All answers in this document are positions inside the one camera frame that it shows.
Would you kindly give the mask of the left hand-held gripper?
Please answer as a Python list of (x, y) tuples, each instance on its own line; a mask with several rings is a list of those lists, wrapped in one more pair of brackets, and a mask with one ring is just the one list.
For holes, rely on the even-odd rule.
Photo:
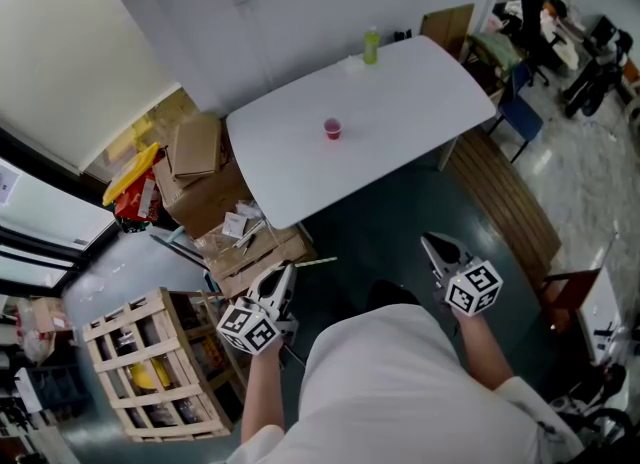
[(294, 338), (299, 326), (290, 312), (297, 268), (284, 262), (262, 272), (247, 293), (229, 306), (216, 329), (235, 349), (259, 355), (278, 338)]

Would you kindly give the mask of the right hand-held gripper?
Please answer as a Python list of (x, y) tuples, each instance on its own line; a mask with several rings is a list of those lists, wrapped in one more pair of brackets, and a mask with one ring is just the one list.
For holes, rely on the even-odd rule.
[(424, 232), (421, 241), (426, 245), (441, 302), (463, 315), (477, 315), (495, 303), (503, 280), (489, 261), (440, 233)]

